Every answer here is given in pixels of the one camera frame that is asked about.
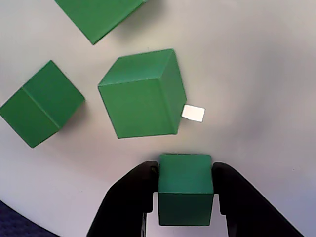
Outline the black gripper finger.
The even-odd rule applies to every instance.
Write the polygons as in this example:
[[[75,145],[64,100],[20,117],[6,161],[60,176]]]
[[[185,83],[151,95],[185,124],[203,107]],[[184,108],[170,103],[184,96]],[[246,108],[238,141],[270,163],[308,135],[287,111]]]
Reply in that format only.
[[[147,214],[158,191],[158,163],[145,161],[107,191],[88,230],[88,237],[145,237]]]
[[[214,192],[230,237],[301,237],[302,234],[236,169],[215,162]]]

